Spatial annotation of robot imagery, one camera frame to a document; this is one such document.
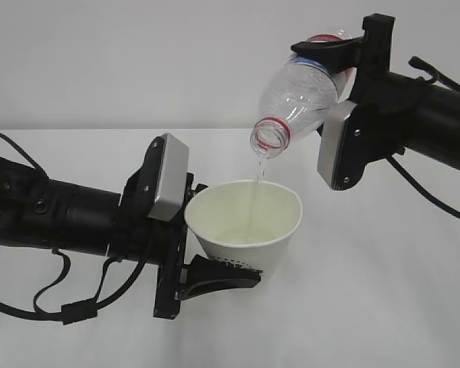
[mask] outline bottle neck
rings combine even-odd
[[[284,121],[275,117],[265,117],[254,126],[251,146],[260,157],[270,159],[288,147],[290,135],[290,128]]]

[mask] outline screw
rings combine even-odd
[[[43,199],[39,199],[34,204],[34,212],[36,212],[37,214],[42,215],[43,213],[46,213],[47,211],[48,211],[48,204]]]

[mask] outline plastic bottle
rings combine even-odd
[[[349,38],[343,31],[318,34],[309,42]],[[315,131],[336,104],[350,71],[334,74],[325,66],[292,54],[261,95],[259,120],[251,133],[252,149],[261,157],[282,153],[291,142]]]

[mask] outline white paper cup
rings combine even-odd
[[[303,209],[292,190],[272,182],[258,185],[242,180],[207,188],[189,201],[185,217],[210,259],[262,271],[264,279],[278,264]]]

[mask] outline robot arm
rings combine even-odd
[[[349,98],[325,118],[317,170],[330,188],[346,190],[360,181],[368,163],[387,159],[430,202],[460,219],[460,212],[430,195],[393,158],[408,148],[460,170],[460,85],[418,57],[409,64],[431,79],[389,71],[394,21],[370,15],[363,19],[363,37],[291,47],[335,72],[356,68]]]
[[[165,134],[151,142],[142,166],[128,179],[122,195],[52,180],[20,146],[1,133],[0,138],[32,165],[0,157],[0,245],[51,249],[64,259],[58,279],[34,297],[34,311],[0,303],[0,312],[64,324],[96,317],[130,288],[146,263],[159,268],[153,316],[166,319],[179,314],[181,301],[213,291],[252,288],[261,280],[257,271],[198,255],[184,264],[184,209],[206,186],[192,188],[194,176],[187,172],[189,149],[174,136]],[[68,273],[70,260],[61,249],[109,258],[94,297],[48,313],[37,301]],[[136,262],[133,273],[118,291],[99,301],[109,265],[122,259]]]

